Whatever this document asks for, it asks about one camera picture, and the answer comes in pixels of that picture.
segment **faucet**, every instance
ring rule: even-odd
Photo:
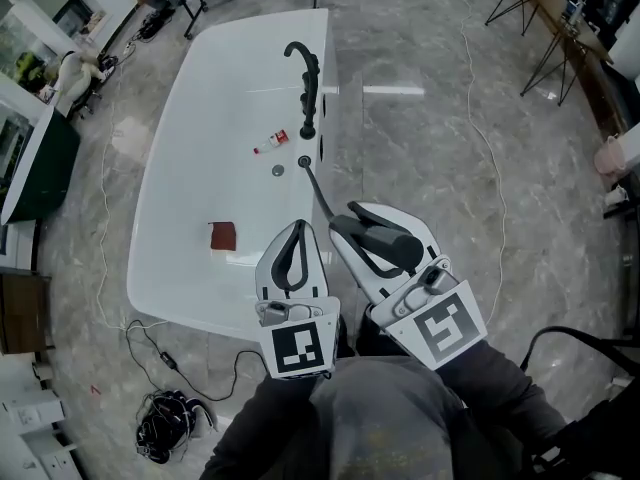
[[[309,49],[298,41],[289,43],[284,50],[285,57],[291,57],[291,52],[298,50],[307,64],[307,72],[302,75],[304,82],[304,93],[300,96],[302,103],[302,113],[305,115],[304,124],[300,129],[300,136],[303,139],[311,139],[315,136],[316,130],[313,127],[313,114],[316,112],[316,97],[318,95],[318,73],[320,73],[320,63],[318,57],[312,54]]]

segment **plastic bottle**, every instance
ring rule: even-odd
[[[266,153],[267,151],[271,151],[272,149],[281,146],[285,142],[289,142],[289,137],[287,137],[287,134],[284,130],[280,130],[279,132],[276,132],[271,137],[269,137],[269,140],[267,142],[261,144],[257,148],[253,148],[253,152],[256,155],[259,155],[260,153]]]

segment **gray marble floor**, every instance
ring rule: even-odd
[[[604,185],[592,167],[601,138],[587,100],[576,86],[558,108],[558,76],[521,98],[550,40],[548,30],[536,18],[521,37],[517,13],[487,28],[484,19],[497,0],[467,1],[472,12],[466,33],[476,73],[472,113],[493,144],[509,208],[504,283],[490,340],[519,361],[532,334],[545,325],[612,336],[620,319],[621,232],[601,219]],[[310,3],[211,0],[194,33]],[[334,18],[340,70],[337,202],[374,200],[424,219],[488,317],[499,280],[502,205],[489,150],[467,120],[471,77],[459,33],[460,20],[469,14],[466,4],[320,0],[320,5]],[[114,53],[122,52],[145,12],[134,16]],[[186,13],[178,10],[154,41],[138,43],[135,55],[104,87],[95,115],[76,123],[83,140],[69,193],[44,230],[40,264],[53,277],[54,387],[68,416],[64,428],[80,445],[78,456],[91,478],[196,478],[219,438],[213,433],[193,441],[182,461],[167,466],[136,455],[134,415],[151,386],[129,357],[123,333],[104,325],[96,304],[103,269],[98,244],[107,218],[100,189],[106,145],[104,186],[111,220],[104,311],[110,325],[141,316],[126,295],[131,227],[154,130],[189,48],[182,37],[186,25]],[[383,94],[380,87],[410,87],[413,94]],[[345,279],[343,272],[330,273],[353,333],[364,299]],[[173,324],[150,332],[212,396],[229,389],[236,352],[256,347]],[[138,333],[132,333],[134,353],[155,382],[191,392]],[[610,371],[607,361],[563,337],[541,340],[530,369],[568,418],[579,417],[602,398]],[[256,358],[241,359],[235,396],[213,407],[221,429],[262,375]]]

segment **white bathtub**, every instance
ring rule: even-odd
[[[306,64],[297,51],[283,55],[291,41],[320,62],[310,140],[299,135]],[[138,198],[127,272],[138,311],[253,340],[254,269],[284,227],[306,219],[325,264],[335,262],[327,222],[297,160],[311,157],[330,196],[338,97],[326,9],[226,23],[195,39],[162,113]],[[253,154],[280,129],[289,144]],[[280,177],[272,174],[275,165],[284,167]],[[214,221],[235,224],[235,252],[211,250]]]

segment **gray shirt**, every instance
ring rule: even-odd
[[[311,402],[332,428],[332,479],[453,478],[447,425],[463,404],[415,359],[344,359]]]

